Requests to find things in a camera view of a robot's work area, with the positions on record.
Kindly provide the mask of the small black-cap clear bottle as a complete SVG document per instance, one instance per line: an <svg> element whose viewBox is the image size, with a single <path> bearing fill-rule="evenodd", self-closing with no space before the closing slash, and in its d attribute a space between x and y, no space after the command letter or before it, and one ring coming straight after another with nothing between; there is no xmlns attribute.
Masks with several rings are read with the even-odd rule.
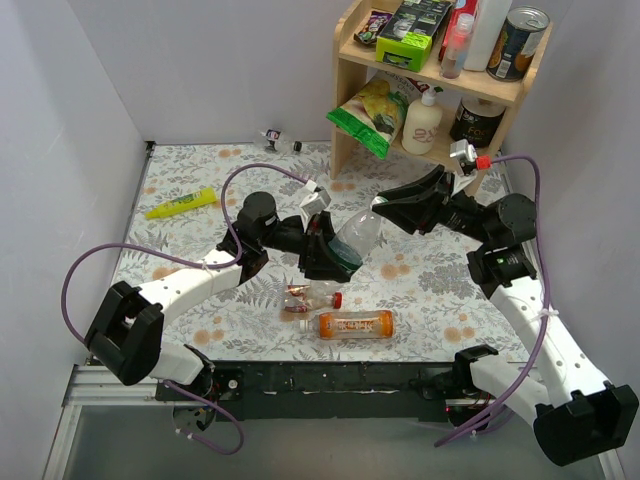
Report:
<svg viewBox="0 0 640 480"><path fill-rule="evenodd" d="M258 131L255 144L268 151L282 154L300 153L302 150L300 141L294 140L276 129Z"/></svg>

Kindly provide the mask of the clear green-label water bottle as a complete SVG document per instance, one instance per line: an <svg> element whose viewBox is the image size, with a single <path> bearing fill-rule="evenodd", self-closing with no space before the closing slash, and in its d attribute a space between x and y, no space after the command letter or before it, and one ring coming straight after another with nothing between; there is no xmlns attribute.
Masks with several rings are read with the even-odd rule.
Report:
<svg viewBox="0 0 640 480"><path fill-rule="evenodd" d="M382 217L372 210L372 206L385 201L376 196L368 208L352 216L337 232L356 250L363 262L377 241L382 223Z"/></svg>

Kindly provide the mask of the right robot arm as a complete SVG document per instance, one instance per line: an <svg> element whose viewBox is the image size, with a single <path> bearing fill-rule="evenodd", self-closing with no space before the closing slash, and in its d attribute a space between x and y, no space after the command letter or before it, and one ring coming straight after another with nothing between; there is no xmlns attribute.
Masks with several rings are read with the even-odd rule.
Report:
<svg viewBox="0 0 640 480"><path fill-rule="evenodd" d="M537 235L535 202L512 193L483 206L458 183L454 173L438 167L372 202L374 212L409 234L440 225L478 241L467 255L470 276L529 354L526 367L517 369L488 345L462 350L454 359L454 389L469 398L481 391L492 395L492 406L506 407L529 424L558 466L623 446L639 399L630 386L610 382L551 307L545 276L523 248Z"/></svg>

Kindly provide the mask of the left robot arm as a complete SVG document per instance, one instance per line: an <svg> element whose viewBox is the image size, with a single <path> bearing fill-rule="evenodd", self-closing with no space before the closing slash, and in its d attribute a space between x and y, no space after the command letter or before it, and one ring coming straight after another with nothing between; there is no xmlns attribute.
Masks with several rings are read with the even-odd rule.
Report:
<svg viewBox="0 0 640 480"><path fill-rule="evenodd" d="M169 380L188 398L203 399L213 386L212 362L189 345L163 341L164 328L210 297L253 278L271 249L297 255L300 271L310 280L350 281L359 266L330 249L335 236L328 212L280 219L271 194L252 193L223 241L195 267L139 286L114 284L85 345L126 386L147 377Z"/></svg>

